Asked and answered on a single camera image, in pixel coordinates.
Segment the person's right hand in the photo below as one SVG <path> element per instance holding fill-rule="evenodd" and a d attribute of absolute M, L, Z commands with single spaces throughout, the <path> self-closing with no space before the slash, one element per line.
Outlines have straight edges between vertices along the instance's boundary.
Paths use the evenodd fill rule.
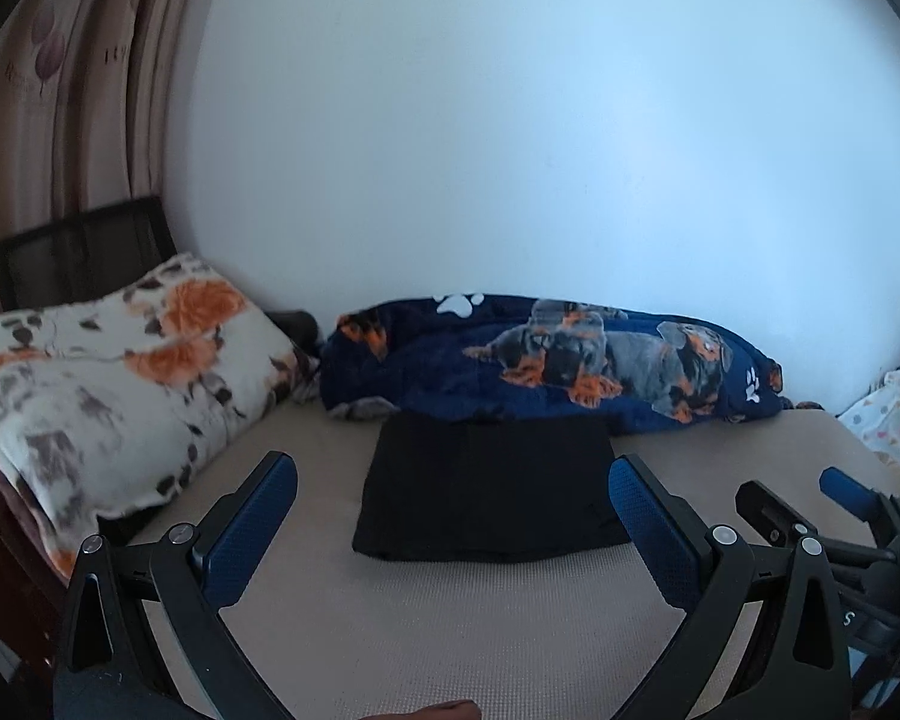
<path fill-rule="evenodd" d="M 364 720 L 481 720 L 482 711 L 473 700 L 450 700 L 412 712 L 380 713 Z"/>

